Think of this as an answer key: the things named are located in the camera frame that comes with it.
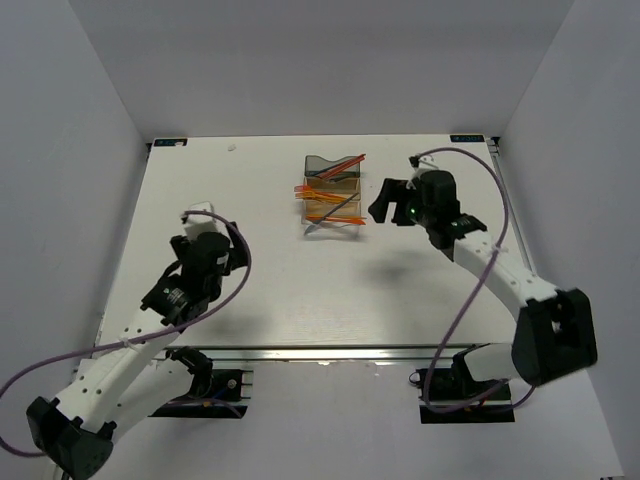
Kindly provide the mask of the blue chopstick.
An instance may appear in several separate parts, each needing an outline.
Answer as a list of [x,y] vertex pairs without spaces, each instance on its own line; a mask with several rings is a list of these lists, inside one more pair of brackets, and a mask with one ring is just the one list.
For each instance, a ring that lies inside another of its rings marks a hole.
[[325,170],[322,170],[322,171],[314,172],[314,173],[310,174],[310,177],[312,177],[312,178],[331,178],[331,177],[333,177],[333,176],[335,176],[335,175],[337,175],[337,174],[339,174],[341,172],[342,172],[341,169],[339,169],[338,167],[334,167],[334,168],[331,168],[331,169],[325,169]]

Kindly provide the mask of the orange plastic fork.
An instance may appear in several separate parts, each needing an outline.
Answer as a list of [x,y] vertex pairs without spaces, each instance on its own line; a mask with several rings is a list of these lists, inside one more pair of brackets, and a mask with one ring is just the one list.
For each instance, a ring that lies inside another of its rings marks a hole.
[[321,202],[321,203],[326,203],[326,204],[332,204],[332,205],[336,205],[338,203],[340,203],[342,200],[346,199],[347,197],[343,196],[343,195],[337,195],[337,194],[333,194],[333,193],[329,193],[329,192],[325,192],[324,195],[296,195],[295,194],[295,198],[298,200],[304,200],[304,201],[317,201],[317,202]]

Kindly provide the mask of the red plastic fork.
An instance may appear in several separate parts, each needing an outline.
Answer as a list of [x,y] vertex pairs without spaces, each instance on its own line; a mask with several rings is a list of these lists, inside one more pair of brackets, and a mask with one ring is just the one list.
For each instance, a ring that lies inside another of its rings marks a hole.
[[313,188],[310,185],[297,185],[294,187],[294,193],[296,195],[324,195],[325,192],[322,190],[318,190],[316,188]]

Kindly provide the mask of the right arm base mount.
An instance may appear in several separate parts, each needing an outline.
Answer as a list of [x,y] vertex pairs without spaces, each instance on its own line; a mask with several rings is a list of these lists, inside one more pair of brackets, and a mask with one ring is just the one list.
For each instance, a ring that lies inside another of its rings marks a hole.
[[[408,377],[409,384],[419,390],[420,422],[423,425],[498,424],[515,421],[511,390],[507,384],[503,384],[491,396],[464,409],[446,414],[432,412],[423,399],[427,371],[427,368],[417,369]],[[497,380],[476,382],[471,378],[465,379],[464,374],[452,363],[450,366],[435,368],[429,387],[429,401],[436,407],[448,407],[499,384]]]

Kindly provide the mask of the blue plastic knife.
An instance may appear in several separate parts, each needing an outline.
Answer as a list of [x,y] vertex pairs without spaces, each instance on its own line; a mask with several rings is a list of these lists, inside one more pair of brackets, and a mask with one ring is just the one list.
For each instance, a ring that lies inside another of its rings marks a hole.
[[313,232],[322,222],[327,220],[332,214],[336,213],[338,210],[346,206],[349,202],[351,202],[358,196],[359,196],[358,193],[354,193],[353,195],[347,197],[346,199],[342,200],[340,203],[332,207],[329,211],[327,211],[325,214],[320,216],[318,219],[312,220],[311,224],[306,227],[304,234],[308,235],[311,232]]

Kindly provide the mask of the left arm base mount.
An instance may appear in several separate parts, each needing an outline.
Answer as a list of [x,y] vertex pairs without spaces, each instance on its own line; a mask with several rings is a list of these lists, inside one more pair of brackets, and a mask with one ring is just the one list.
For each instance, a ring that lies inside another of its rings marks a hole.
[[167,350],[159,360],[180,362],[191,375],[189,390],[158,408],[151,418],[242,419],[248,410],[253,370],[221,368],[191,347]]

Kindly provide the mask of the orange plastic spork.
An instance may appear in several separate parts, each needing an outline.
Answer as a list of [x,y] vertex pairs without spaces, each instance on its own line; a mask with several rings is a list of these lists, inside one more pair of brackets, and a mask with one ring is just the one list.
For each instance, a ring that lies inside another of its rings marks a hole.
[[301,192],[297,193],[297,196],[303,200],[314,200],[328,204],[338,204],[343,201],[349,202],[351,198],[356,198],[358,195],[358,192],[354,194],[338,194],[328,191],[319,191],[308,186],[306,186]]

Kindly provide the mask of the red plastic knife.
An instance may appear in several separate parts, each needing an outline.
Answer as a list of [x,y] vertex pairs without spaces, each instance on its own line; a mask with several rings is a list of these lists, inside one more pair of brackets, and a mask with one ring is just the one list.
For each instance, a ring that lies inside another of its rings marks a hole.
[[366,224],[366,218],[360,216],[305,215],[304,219],[310,222],[344,223],[348,225]]

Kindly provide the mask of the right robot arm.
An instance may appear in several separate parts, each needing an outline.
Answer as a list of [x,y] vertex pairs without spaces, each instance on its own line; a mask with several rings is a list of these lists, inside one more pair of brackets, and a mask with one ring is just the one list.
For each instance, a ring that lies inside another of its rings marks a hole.
[[[395,209],[391,217],[390,207]],[[539,387],[596,364],[587,295],[560,289],[500,249],[484,223],[462,212],[451,173],[420,170],[410,180],[387,178],[368,212],[377,223],[423,227],[430,243],[481,281],[516,322],[511,342],[455,355],[451,384],[459,396],[475,398],[499,380],[521,379]]]

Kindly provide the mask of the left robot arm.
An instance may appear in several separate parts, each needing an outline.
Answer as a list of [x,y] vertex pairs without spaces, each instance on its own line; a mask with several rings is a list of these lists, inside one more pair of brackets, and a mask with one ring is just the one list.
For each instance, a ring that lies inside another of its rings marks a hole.
[[212,362],[197,350],[181,347],[152,361],[220,297],[224,277],[250,267],[251,255],[232,228],[175,236],[170,244],[176,261],[123,331],[141,342],[100,356],[53,399],[38,397],[27,408],[35,445],[71,479],[95,475],[120,436],[173,399],[212,392]]

